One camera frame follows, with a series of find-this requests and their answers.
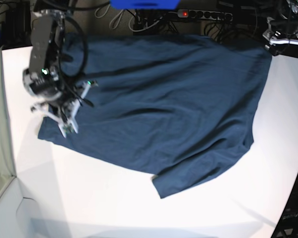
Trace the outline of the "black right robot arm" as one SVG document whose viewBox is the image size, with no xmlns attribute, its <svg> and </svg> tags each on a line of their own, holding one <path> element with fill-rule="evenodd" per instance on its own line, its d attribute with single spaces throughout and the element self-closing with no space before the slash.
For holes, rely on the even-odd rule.
<svg viewBox="0 0 298 238">
<path fill-rule="evenodd" d="M 37 23 L 31 33 L 30 62 L 22 74 L 25 90 L 40 99 L 31 106 L 31 111 L 41 112 L 54 120 L 63 137 L 69 133 L 78 133 L 75 117 L 83 104 L 94 106 L 86 96 L 97 85 L 96 81 L 85 78 L 87 39 L 82 28 L 73 19 L 75 11 L 89 8 L 77 7 L 76 4 L 75 0 L 39 0 L 35 3 Z M 72 75 L 67 75 L 61 67 L 63 61 L 73 61 L 71 56 L 63 53 L 66 23 L 76 29 L 83 46 L 81 65 Z"/>
</svg>

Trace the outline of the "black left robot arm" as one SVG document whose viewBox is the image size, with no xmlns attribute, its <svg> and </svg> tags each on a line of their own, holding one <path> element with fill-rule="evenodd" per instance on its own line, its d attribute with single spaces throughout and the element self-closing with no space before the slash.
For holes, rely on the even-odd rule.
<svg viewBox="0 0 298 238">
<path fill-rule="evenodd" d="M 262 36 L 271 55 L 278 56 L 290 46 L 298 46 L 298 0 L 277 1 L 276 14 L 267 17 L 267 24 Z"/>
</svg>

